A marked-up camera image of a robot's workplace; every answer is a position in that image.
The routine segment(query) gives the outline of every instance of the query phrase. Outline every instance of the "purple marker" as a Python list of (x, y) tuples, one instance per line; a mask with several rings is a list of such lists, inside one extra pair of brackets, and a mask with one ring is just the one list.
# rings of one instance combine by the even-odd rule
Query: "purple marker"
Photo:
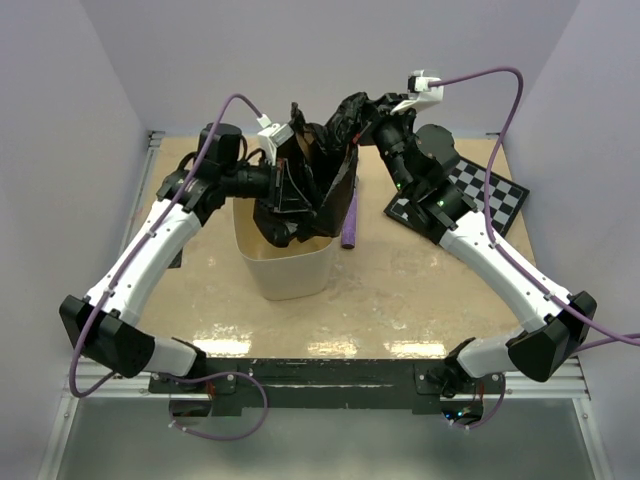
[(347, 218), (342, 225), (342, 248), (351, 250), (356, 246), (356, 217), (358, 215), (358, 177), (356, 177), (356, 183), (353, 187), (353, 197), (351, 198), (351, 204), (349, 205), (349, 211), (347, 212)]

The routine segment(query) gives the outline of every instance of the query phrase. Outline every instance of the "cable clip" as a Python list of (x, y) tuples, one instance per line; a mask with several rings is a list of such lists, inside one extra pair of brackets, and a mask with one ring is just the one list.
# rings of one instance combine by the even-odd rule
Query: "cable clip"
[(271, 121), (271, 119), (269, 117), (267, 117), (265, 114), (262, 114), (261, 117), (258, 117), (258, 123), (260, 124), (260, 126), (262, 128), (267, 128), (269, 125), (271, 125), (273, 122)]

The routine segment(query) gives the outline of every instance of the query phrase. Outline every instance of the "white wall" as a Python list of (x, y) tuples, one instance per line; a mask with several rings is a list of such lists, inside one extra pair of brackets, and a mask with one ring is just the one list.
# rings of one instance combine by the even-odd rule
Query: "white wall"
[(115, 259), (145, 131), (77, 0), (0, 2), (0, 477), (35, 478), (70, 344)]
[[(291, 101), (324, 123), (356, 91), (404, 91), (406, 75), (519, 66), (533, 85), (578, 0), (81, 0), (147, 127), (196, 132), (240, 91), (272, 118)], [(508, 75), (448, 90), (419, 122), (499, 130)], [(242, 107), (229, 121), (254, 126)]]
[[(618, 332), (640, 331), (638, 19), (636, 0), (581, 0), (507, 144), (532, 192), (525, 218), (540, 266), (588, 290), (597, 320)], [(581, 360), (616, 478), (639, 478), (640, 350)]]

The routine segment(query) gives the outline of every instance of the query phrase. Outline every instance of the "black and white checkerboard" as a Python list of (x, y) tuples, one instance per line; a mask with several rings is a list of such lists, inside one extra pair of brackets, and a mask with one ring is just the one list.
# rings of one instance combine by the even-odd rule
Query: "black and white checkerboard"
[[(484, 175), (484, 167), (465, 158), (460, 161), (449, 176), (460, 190), (475, 200), (480, 210), (484, 208), (482, 199), (484, 195)], [(504, 236), (522, 208), (529, 195), (529, 190), (495, 173), (491, 173), (489, 184), (491, 185), (491, 191), (489, 192), (491, 193), (491, 199), (489, 200), (491, 223), (496, 232)], [(391, 203), (387, 205), (384, 213), (413, 229), (407, 214), (404, 213), (403, 205), (406, 203), (407, 200), (397, 194), (391, 200)]]

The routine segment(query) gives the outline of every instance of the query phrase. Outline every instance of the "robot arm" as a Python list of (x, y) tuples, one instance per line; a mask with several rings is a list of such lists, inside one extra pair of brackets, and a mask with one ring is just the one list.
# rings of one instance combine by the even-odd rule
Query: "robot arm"
[[(441, 371), (432, 380), (439, 382), (443, 393), (449, 396), (468, 390), (474, 379), (494, 372), (520, 370), (534, 380), (546, 381), (584, 341), (588, 327), (541, 294), (490, 244), (483, 214), (448, 179), (460, 160), (451, 133), (435, 125), (421, 129), (420, 135), (413, 132), (416, 112), (442, 100), (443, 89), (429, 87), (432, 80), (438, 79), (417, 71), (409, 77), (408, 93), (386, 94), (367, 101), (347, 143), (355, 147), (367, 138), (373, 140), (395, 186), (408, 199), (405, 211), (411, 223), (423, 236), (482, 277), (521, 325), (507, 335), (463, 342), (442, 362)], [(280, 215), (280, 226), (290, 230), (277, 238), (275, 235), (268, 238), (277, 246), (285, 246), (298, 234), (295, 222), (313, 219), (316, 213), (288, 173), (287, 155), (283, 152), (293, 145), (290, 125), (273, 124), (260, 132), (259, 141), (266, 158), (258, 166), (237, 163), (241, 132), (229, 125), (221, 127), (224, 128), (218, 130), (218, 140), (205, 156), (206, 161), (193, 182), (129, 265), (87, 338), (83, 354), (125, 377), (141, 371), (191, 378), (208, 373), (204, 353), (196, 347), (175, 339), (154, 338), (135, 327), (171, 260), (209, 216), (222, 207), (226, 197), (256, 198), (261, 208)], [(200, 148), (208, 133), (206, 129), (202, 132)], [(110, 276), (129, 255), (137, 239), (146, 235), (148, 226), (164, 212), (185, 177), (181, 165), (165, 179), (142, 230), (105, 278), (82, 300), (69, 296), (63, 302), (60, 314), (74, 345), (97, 299), (108, 290)], [(258, 205), (254, 211), (258, 222), (256, 212)], [(276, 230), (271, 225), (261, 229), (263, 234)], [(596, 304), (587, 293), (571, 295), (536, 270), (504, 239), (498, 236), (496, 241), (555, 295), (566, 298), (568, 305), (588, 317), (593, 316)]]
[[(484, 215), (448, 178), (460, 160), (451, 133), (435, 125), (423, 127), (420, 136), (413, 133), (416, 107), (442, 99), (442, 87), (429, 88), (433, 80), (439, 79), (414, 72), (409, 96), (417, 103), (409, 105), (408, 99), (387, 95), (378, 101), (370, 115), (373, 120), (363, 130), (372, 135), (396, 187), (408, 199), (405, 212), (412, 225), (471, 267), (509, 306), (521, 326), (506, 335), (463, 342), (445, 360), (440, 380), (450, 395), (472, 379), (494, 372), (519, 370), (544, 382), (582, 344), (588, 327), (535, 288), (491, 243)], [(497, 234), (496, 243), (553, 294), (566, 299), (567, 305), (593, 317), (596, 302), (589, 294), (571, 295)]]
[[(208, 133), (208, 129), (203, 130), (200, 148)], [(253, 166), (237, 161), (241, 136), (237, 127), (220, 125), (204, 162), (180, 201), (171, 206), (171, 199), (188, 174), (184, 160), (165, 178), (149, 216), (115, 265), (83, 299), (70, 295), (64, 300), (60, 315), (75, 346), (93, 309), (105, 292), (110, 293), (91, 327), (83, 355), (127, 378), (142, 371), (180, 377), (203, 373), (204, 353), (195, 346), (177, 339), (153, 337), (138, 330), (136, 325), (149, 295), (173, 258), (200, 231), (211, 214), (224, 205), (226, 197), (269, 196), (273, 169), (264, 163)], [(169, 207), (159, 228), (150, 235), (151, 226)], [(111, 289), (115, 272), (129, 261), (145, 235), (150, 238)]]

